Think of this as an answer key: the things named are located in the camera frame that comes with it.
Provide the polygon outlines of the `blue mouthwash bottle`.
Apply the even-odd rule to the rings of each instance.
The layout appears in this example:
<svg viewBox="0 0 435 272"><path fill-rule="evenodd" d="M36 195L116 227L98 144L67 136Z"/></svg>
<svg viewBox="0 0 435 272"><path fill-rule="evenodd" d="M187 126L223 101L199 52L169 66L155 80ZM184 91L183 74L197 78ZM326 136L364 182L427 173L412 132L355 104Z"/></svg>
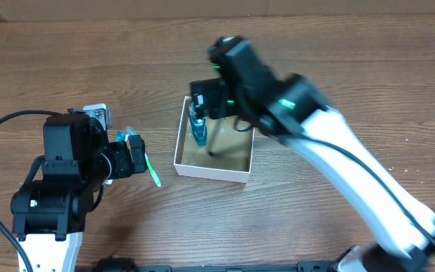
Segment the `blue mouthwash bottle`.
<svg viewBox="0 0 435 272"><path fill-rule="evenodd" d="M190 104L189 106L189 120L196 144L200 147L205 146L208 136L206 118L197 112L194 104Z"/></svg>

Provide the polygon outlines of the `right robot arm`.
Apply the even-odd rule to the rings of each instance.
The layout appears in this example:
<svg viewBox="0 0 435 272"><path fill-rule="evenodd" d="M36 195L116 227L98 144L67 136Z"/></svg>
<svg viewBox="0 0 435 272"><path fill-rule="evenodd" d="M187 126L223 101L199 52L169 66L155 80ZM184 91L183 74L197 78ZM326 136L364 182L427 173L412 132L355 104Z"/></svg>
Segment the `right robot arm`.
<svg viewBox="0 0 435 272"><path fill-rule="evenodd" d="M278 79L251 42L221 37L208 48L217 78L190 84L199 116L236 116L303 157L362 217L374 241L352 246L324 271L423 271L435 254L435 212L407 192L363 146L306 77Z"/></svg>

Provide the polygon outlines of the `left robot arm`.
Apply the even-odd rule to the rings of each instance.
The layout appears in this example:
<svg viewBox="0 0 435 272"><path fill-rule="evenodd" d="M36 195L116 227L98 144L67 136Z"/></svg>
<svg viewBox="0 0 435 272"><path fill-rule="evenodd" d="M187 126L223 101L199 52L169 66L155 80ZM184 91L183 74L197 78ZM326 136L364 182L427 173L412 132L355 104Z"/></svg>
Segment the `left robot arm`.
<svg viewBox="0 0 435 272"><path fill-rule="evenodd" d="M21 271L73 271L86 215L105 181L147 170L140 135L111 142L106 125L86 113L49 116L43 126L42 179L27 178L11 199Z"/></svg>

